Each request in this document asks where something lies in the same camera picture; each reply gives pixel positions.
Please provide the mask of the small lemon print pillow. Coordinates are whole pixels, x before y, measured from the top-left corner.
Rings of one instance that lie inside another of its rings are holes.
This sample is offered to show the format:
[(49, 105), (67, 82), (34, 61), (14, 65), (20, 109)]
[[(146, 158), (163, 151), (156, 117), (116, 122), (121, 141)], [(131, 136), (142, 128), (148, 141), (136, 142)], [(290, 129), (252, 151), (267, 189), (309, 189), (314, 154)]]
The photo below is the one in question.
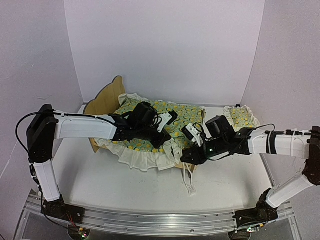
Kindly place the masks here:
[(242, 107), (225, 106), (223, 115), (236, 132), (242, 128), (256, 128), (261, 125), (252, 110), (246, 105)]

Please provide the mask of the lemon print ruffled mattress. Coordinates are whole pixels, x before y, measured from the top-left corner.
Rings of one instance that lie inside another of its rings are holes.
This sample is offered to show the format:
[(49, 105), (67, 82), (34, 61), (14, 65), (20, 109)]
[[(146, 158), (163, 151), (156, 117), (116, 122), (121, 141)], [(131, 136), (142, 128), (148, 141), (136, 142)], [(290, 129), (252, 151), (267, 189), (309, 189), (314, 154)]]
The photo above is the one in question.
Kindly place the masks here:
[(157, 110), (159, 114), (175, 111), (177, 119), (170, 125), (165, 125), (171, 139), (156, 149), (147, 140), (133, 139), (125, 141), (111, 141), (95, 138), (95, 144), (100, 148), (108, 149), (112, 154), (118, 156), (118, 161), (128, 165), (131, 169), (138, 169), (146, 172), (156, 168), (159, 171), (168, 170), (175, 167), (183, 169), (182, 177), (184, 185), (190, 197), (196, 194), (193, 184), (194, 167), (190, 163), (182, 163), (180, 158), (183, 150), (190, 148), (194, 143), (183, 133), (182, 128), (188, 124), (202, 124), (204, 108), (195, 105), (183, 105), (169, 101), (149, 100), (134, 94), (121, 94), (118, 97), (120, 107), (115, 111), (116, 114), (131, 112), (142, 102), (148, 102)]

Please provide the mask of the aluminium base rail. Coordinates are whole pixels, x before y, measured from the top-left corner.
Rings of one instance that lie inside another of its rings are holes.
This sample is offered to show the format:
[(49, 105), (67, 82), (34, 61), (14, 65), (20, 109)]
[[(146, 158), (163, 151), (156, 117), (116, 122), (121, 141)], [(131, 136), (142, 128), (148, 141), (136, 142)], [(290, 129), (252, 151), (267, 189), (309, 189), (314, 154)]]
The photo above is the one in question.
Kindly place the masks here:
[(227, 239), (299, 240), (301, 233), (290, 202), (278, 209), (278, 219), (237, 229), (236, 210), (182, 212), (128, 211), (66, 204), (85, 209), (82, 223), (56, 219), (42, 213), (44, 197), (31, 191), (20, 215), (14, 239), (102, 239), (107, 234), (150, 238), (195, 238), (223, 235)]

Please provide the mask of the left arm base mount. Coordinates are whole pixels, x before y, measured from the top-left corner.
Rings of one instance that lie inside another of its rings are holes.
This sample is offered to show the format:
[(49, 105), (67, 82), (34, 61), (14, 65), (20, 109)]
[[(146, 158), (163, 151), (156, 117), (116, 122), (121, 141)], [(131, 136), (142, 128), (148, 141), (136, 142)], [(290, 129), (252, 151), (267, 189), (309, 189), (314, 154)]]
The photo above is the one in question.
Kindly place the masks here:
[(47, 216), (59, 220), (69, 221), (71, 224), (81, 224), (85, 209), (80, 206), (65, 203), (63, 196), (53, 201), (42, 202), (41, 212)]

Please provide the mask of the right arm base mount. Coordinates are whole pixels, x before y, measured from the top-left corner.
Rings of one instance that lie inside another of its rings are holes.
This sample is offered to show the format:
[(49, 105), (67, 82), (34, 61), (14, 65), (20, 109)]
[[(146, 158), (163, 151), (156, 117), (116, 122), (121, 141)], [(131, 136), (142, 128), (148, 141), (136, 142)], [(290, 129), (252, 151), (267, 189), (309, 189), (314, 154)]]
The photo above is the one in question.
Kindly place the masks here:
[(236, 228), (240, 230), (277, 220), (277, 210), (277, 207), (273, 208), (267, 203), (267, 191), (265, 191), (254, 208), (237, 210), (232, 218), (236, 221)]

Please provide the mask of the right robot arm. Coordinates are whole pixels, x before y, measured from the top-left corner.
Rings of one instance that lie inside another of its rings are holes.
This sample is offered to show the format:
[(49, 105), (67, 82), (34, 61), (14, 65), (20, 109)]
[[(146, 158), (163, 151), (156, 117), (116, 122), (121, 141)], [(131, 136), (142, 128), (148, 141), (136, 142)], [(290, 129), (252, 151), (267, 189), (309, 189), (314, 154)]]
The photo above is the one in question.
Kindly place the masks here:
[(206, 122), (211, 135), (196, 124), (190, 123), (182, 128), (182, 133), (194, 145), (183, 150), (181, 162), (195, 166), (206, 161), (220, 161), (233, 155), (280, 155), (300, 158), (305, 167), (298, 175), (286, 183), (267, 190), (262, 202), (273, 209), (302, 191), (320, 184), (320, 128), (311, 130), (286, 131), (263, 130), (262, 126), (243, 127), (235, 131), (227, 118), (216, 116)]

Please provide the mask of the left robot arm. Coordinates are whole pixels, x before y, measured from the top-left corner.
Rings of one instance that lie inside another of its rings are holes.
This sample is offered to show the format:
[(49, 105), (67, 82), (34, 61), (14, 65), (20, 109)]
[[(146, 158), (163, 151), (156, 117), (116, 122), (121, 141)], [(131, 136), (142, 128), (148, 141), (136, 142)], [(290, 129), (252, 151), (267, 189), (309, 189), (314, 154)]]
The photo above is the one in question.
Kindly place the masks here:
[(89, 115), (56, 111), (45, 104), (38, 112), (19, 120), (33, 117), (26, 130), (26, 144), (21, 146), (28, 154), (30, 172), (44, 199), (51, 203), (62, 200), (53, 168), (55, 140), (66, 138), (104, 139), (110, 141), (149, 141), (159, 149), (171, 139), (165, 130), (178, 115), (175, 111), (158, 113), (148, 102), (139, 103), (133, 111), (124, 114)]

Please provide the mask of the wooden pet bed frame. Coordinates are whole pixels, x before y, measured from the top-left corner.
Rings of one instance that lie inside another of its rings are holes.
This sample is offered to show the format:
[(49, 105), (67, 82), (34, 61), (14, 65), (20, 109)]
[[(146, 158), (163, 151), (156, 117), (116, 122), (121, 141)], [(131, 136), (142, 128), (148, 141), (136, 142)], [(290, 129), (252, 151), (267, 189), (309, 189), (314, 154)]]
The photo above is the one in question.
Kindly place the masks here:
[[(84, 113), (89, 115), (106, 115), (113, 114), (115, 111), (120, 108), (119, 96), (121, 94), (127, 94), (125, 92), (125, 87), (123, 85), (123, 78), (121, 76), (116, 76), (112, 83), (105, 86), (95, 97), (91, 100), (84, 108)], [(93, 151), (96, 153), (101, 148), (95, 144), (95, 138), (90, 138), (90, 144)]]

